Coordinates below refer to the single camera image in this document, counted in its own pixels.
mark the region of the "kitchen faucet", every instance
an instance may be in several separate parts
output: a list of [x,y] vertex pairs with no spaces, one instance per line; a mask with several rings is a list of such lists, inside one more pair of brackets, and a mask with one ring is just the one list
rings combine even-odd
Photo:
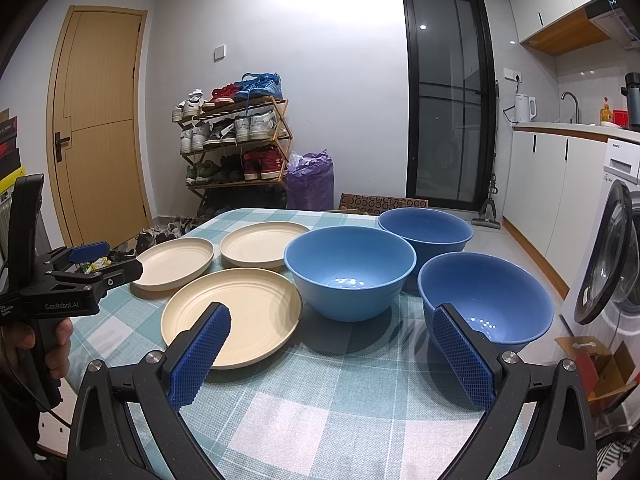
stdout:
[[578,99],[576,98],[575,95],[573,95],[571,92],[565,92],[564,94],[562,94],[562,101],[564,101],[564,98],[567,97],[568,95],[570,95],[571,97],[574,98],[575,101],[575,122],[577,124],[580,124],[580,105],[578,104]]

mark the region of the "black thermos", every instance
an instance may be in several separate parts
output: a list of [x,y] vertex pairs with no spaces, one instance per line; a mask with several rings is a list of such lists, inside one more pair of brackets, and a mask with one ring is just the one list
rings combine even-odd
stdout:
[[621,88],[621,92],[626,97],[629,129],[640,132],[640,73],[628,73],[625,76],[625,83],[626,86]]

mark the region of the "white wall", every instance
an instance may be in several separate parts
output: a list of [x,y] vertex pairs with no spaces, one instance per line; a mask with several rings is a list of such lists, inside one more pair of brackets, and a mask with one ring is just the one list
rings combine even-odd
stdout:
[[[600,109],[609,98],[610,110],[626,110],[626,98],[620,93],[628,72],[640,72],[640,53],[625,50],[613,40],[574,50],[557,58],[560,95],[572,92],[580,104],[580,122],[600,123]],[[575,104],[571,97],[560,103],[560,121],[575,122]]]
[[[213,50],[226,44],[226,58]],[[297,153],[327,149],[341,192],[404,196],[408,78],[402,0],[158,0],[146,82],[158,212],[196,213],[172,107],[193,88],[278,72]]]
[[62,29],[66,12],[71,5],[126,7],[147,10],[146,27],[140,59],[140,84],[138,94],[138,127],[142,152],[146,193],[155,217],[156,204],[146,154],[145,80],[146,56],[151,30],[154,3],[151,0],[49,0],[22,38],[0,79],[0,110],[9,108],[18,117],[17,145],[20,160],[27,173],[44,173],[42,191],[42,217],[52,247],[63,245],[62,234],[53,205],[46,152],[46,109],[49,75],[54,51]]
[[[555,121],[558,118],[558,76],[556,61],[537,50],[521,46],[509,0],[484,0],[489,28],[494,48],[495,78],[499,81],[500,113],[495,151],[495,173],[498,196],[494,199],[498,216],[502,215],[506,184],[511,160],[511,124],[501,110],[513,106],[516,83],[504,78],[504,68],[517,70],[522,74],[520,93],[533,95],[538,101],[537,121]],[[513,111],[507,112],[513,119]]]

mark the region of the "blue bowl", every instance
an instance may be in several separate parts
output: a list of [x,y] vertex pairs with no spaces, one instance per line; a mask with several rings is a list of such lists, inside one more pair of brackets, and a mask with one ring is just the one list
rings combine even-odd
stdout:
[[461,251],[474,230],[464,220],[436,209],[401,207],[385,211],[378,225],[407,240],[415,249],[418,263],[414,273],[434,256]]
[[415,260],[408,242],[371,227],[316,229],[284,251],[284,263],[302,298],[338,321],[362,321],[386,310]]
[[451,303],[500,351],[519,352],[549,330],[554,318],[551,298],[533,276],[488,254],[436,256],[420,270],[418,290],[433,340],[433,311],[442,303]]

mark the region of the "range hood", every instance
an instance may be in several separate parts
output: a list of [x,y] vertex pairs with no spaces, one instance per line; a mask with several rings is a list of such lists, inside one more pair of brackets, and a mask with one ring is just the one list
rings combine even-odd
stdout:
[[622,48],[640,50],[640,34],[615,0],[595,0],[584,10],[589,21]]

